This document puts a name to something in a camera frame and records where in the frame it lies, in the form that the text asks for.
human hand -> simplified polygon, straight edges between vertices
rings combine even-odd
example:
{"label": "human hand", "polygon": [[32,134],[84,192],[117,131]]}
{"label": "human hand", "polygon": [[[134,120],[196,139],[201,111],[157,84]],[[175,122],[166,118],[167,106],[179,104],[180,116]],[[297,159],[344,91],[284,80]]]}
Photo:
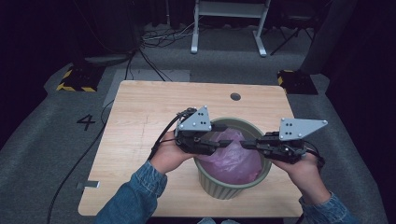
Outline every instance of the human hand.
{"label": "human hand", "polygon": [[272,163],[288,173],[291,181],[303,194],[306,203],[319,204],[330,199],[331,194],[324,186],[318,171],[316,156],[306,153],[305,157],[295,164],[274,160]]}
{"label": "human hand", "polygon": [[163,142],[161,142],[157,152],[150,161],[151,165],[163,175],[175,170],[183,161],[194,157],[193,154],[182,151],[176,145],[175,140],[166,141],[174,138],[174,132],[167,132],[163,136]]}

